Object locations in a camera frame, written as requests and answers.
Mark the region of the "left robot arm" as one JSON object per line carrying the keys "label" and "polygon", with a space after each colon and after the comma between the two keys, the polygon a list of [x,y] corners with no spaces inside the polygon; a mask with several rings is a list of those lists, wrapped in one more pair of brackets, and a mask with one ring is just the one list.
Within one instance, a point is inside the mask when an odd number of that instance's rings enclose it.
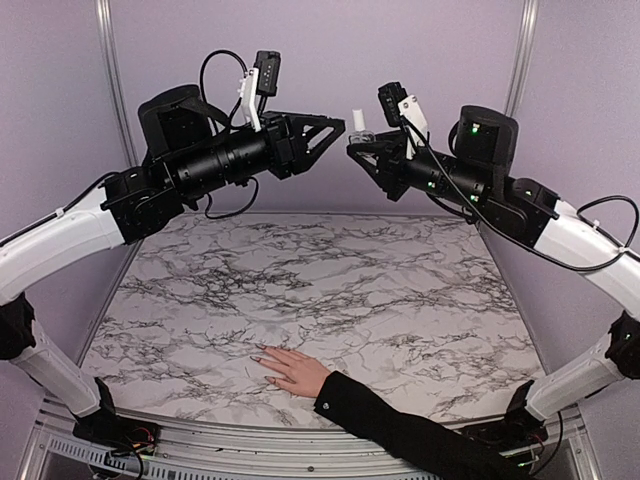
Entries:
{"label": "left robot arm", "polygon": [[238,130],[196,85],[142,104],[147,154],[139,166],[110,172],[67,206],[1,243],[1,356],[60,399],[83,438],[116,445],[132,426],[117,415],[105,383],[83,373],[46,335],[28,287],[92,254],[160,232],[209,193],[261,172],[278,179],[307,172],[344,133],[341,119],[251,109]]}

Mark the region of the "clear nail polish bottle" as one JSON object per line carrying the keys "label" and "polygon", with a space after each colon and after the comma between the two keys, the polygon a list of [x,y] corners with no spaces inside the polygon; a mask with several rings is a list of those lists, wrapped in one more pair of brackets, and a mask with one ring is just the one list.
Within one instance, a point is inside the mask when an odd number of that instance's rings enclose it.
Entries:
{"label": "clear nail polish bottle", "polygon": [[376,140],[375,134],[369,130],[354,130],[349,134],[349,144],[359,145],[372,143]]}

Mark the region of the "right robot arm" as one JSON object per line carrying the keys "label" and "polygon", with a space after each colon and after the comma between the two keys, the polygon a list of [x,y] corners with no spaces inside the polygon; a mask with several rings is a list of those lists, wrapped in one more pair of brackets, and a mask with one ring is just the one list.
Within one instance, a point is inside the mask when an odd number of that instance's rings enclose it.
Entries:
{"label": "right robot arm", "polygon": [[392,131],[351,142],[347,154],[397,201],[409,189],[425,192],[444,209],[483,223],[502,238],[576,272],[622,308],[607,333],[555,372],[519,386],[504,417],[463,428],[464,436],[494,448],[515,448],[543,432],[563,408],[608,385],[639,377],[639,256],[554,191],[509,175],[517,122],[494,110],[466,105],[449,136],[451,152],[432,150],[421,115],[407,98],[386,115]]}

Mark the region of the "black sleeved forearm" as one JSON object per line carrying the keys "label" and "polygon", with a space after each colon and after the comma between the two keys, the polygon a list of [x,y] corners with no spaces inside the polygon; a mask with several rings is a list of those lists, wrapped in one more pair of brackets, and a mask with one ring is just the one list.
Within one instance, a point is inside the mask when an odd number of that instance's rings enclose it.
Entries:
{"label": "black sleeved forearm", "polygon": [[529,477],[498,452],[427,418],[394,409],[367,386],[340,372],[327,377],[314,410],[348,433],[443,479]]}

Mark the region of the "person's bare hand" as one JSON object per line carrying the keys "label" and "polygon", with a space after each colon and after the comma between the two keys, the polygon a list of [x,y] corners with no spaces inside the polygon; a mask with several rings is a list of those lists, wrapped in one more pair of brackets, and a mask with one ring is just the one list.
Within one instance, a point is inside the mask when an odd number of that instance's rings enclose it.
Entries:
{"label": "person's bare hand", "polygon": [[274,387],[294,396],[317,398],[331,374],[315,358],[295,350],[260,345],[261,355],[252,355],[251,360],[273,372],[265,376]]}

